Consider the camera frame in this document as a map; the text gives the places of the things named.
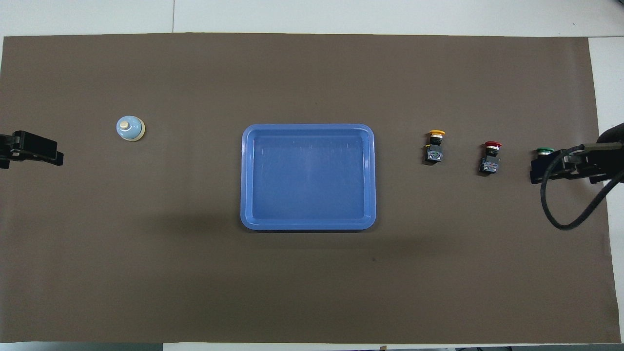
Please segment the brown mat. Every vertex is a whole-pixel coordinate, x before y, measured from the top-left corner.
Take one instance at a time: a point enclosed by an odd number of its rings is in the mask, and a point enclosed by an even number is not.
[[[66,160],[0,172],[0,341],[620,341],[606,205],[561,232],[528,175],[536,147],[598,136],[584,38],[8,37],[0,84],[1,132]],[[245,127],[333,122],[375,133],[375,225],[246,230]],[[555,215],[599,188],[552,182]]]

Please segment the blue plastic tray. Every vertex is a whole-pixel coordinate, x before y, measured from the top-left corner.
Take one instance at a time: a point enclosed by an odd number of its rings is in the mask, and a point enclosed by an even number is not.
[[[254,124],[243,133],[240,217],[254,230],[361,230],[376,218],[364,124]]]

